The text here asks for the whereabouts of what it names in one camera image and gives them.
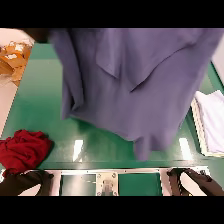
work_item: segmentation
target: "blue cloth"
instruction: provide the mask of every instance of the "blue cloth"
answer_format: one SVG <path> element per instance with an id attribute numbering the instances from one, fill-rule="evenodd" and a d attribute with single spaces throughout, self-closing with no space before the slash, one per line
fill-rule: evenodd
<path id="1" fill-rule="evenodd" d="M 64 73 L 62 118 L 134 141 L 137 158 L 147 160 L 172 143 L 222 34 L 221 28 L 53 29 Z"/>

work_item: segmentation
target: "white towel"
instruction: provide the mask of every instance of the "white towel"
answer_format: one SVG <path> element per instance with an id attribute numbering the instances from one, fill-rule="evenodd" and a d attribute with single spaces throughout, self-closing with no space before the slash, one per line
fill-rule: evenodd
<path id="1" fill-rule="evenodd" d="M 196 92 L 208 151 L 224 153 L 224 96 L 221 91 L 209 95 Z"/>

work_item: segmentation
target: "green table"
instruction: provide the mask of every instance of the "green table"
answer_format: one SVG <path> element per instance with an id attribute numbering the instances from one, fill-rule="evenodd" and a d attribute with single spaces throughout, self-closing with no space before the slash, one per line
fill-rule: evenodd
<path id="1" fill-rule="evenodd" d="M 212 66 L 200 91 L 208 94 L 223 86 Z M 62 98 L 62 66 L 50 44 L 35 44 L 23 80 L 14 99 L 1 139 L 13 136 L 19 129 L 43 131 L 55 142 L 41 169 L 109 169 L 172 166 L 209 167 L 211 175 L 224 187 L 224 160 L 208 158 L 200 153 L 192 112 L 189 112 L 170 149 L 152 152 L 149 161 L 135 160 L 132 142 L 76 120 L 60 119 Z M 180 138 L 186 138 L 192 160 L 184 160 Z M 83 149 L 73 162 L 74 144 L 83 140 Z"/>

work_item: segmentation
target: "crumpled red fabric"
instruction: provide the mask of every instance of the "crumpled red fabric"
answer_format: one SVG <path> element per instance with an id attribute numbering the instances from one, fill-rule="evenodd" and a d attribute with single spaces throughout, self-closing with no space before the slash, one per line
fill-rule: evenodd
<path id="1" fill-rule="evenodd" d="M 19 130 L 14 137 L 0 140 L 0 163 L 3 176 L 35 169 L 51 149 L 52 141 L 43 132 Z"/>

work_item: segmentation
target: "red cloth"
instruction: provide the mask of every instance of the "red cloth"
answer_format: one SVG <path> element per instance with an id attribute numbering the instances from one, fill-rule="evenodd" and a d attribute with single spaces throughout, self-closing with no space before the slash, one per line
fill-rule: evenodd
<path id="1" fill-rule="evenodd" d="M 3 176 L 35 169 L 46 157 L 52 141 L 43 132 L 19 130 L 14 137 L 0 140 L 0 163 Z"/>

